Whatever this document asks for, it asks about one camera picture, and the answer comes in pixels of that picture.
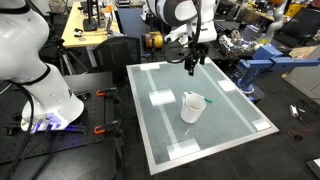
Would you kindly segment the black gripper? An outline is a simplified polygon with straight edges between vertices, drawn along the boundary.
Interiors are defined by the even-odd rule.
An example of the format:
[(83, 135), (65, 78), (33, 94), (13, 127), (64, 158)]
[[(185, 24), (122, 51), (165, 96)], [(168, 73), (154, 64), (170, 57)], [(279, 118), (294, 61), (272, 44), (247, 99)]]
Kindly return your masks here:
[(191, 54), (185, 59), (184, 68), (190, 76), (194, 76), (194, 67), (197, 63), (205, 64), (205, 58), (209, 51), (208, 43), (199, 43), (192, 50)]

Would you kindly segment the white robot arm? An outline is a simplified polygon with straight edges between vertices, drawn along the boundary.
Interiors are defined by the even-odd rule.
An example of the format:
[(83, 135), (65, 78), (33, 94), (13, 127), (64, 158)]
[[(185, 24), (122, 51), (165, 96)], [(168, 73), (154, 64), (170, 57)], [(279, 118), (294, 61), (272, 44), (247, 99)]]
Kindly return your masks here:
[(217, 39), (214, 25), (216, 0), (146, 0), (151, 13), (169, 26), (186, 26), (186, 34), (192, 40), (189, 53), (179, 60), (190, 76), (197, 63), (204, 64), (208, 43)]

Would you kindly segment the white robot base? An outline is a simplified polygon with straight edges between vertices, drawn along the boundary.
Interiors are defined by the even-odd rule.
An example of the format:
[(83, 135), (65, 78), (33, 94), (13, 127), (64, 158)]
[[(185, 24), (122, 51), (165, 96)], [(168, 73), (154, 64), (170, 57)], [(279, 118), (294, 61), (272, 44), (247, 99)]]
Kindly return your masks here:
[(22, 130), (31, 123), (39, 131), (63, 130), (84, 111), (58, 68), (39, 57), (48, 36), (49, 25), (25, 0), (0, 0), (0, 79), (32, 97), (22, 111)]

